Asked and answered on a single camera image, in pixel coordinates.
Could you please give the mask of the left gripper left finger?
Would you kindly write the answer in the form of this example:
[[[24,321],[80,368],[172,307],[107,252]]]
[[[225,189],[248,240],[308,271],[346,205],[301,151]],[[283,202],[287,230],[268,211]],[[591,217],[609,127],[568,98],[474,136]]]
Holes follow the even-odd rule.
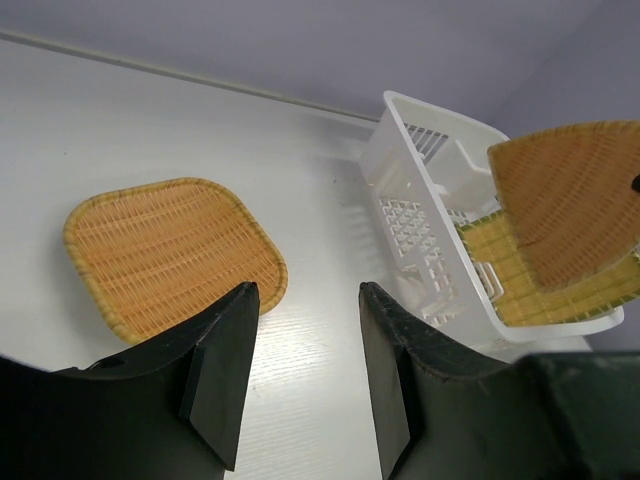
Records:
[[[86,369],[1,362],[5,479],[221,479],[236,465],[260,299],[245,282]]]

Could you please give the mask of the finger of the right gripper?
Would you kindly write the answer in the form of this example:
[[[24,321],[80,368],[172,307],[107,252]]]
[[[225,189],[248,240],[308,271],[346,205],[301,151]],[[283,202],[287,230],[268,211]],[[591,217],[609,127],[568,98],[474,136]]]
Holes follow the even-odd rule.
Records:
[[[631,189],[637,193],[640,192],[640,175],[637,175],[632,183],[631,183]]]

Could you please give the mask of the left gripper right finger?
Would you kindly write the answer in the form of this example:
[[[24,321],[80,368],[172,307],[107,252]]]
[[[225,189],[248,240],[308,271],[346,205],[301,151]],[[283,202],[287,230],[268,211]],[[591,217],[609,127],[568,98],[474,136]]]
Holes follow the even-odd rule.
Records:
[[[639,356],[485,356],[374,282],[360,324],[386,479],[635,479]]]

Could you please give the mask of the fan-shaped woven bamboo plate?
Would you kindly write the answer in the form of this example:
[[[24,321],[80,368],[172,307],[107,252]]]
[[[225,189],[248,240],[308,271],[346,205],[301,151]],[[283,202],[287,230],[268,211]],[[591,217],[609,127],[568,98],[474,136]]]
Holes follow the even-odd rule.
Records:
[[[589,279],[638,247],[638,121],[550,128],[492,145],[487,158],[517,248],[542,289]]]

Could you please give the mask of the square green-edged bamboo mat plate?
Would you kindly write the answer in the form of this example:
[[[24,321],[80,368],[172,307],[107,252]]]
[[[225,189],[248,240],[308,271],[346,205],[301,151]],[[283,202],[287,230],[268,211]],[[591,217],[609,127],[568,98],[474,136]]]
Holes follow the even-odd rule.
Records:
[[[639,256],[632,253],[610,269],[557,291],[544,291],[516,247],[498,211],[456,228],[470,258],[491,264],[504,294],[495,302],[508,327],[583,322],[639,297]]]

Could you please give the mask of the rounded square woven plate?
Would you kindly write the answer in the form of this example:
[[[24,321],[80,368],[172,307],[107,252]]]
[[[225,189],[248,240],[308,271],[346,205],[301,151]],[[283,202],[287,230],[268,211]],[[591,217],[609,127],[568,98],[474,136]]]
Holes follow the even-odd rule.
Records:
[[[136,345],[191,318],[243,282],[265,314],[288,287],[284,257],[231,190],[182,177],[91,197],[63,243],[112,332]]]

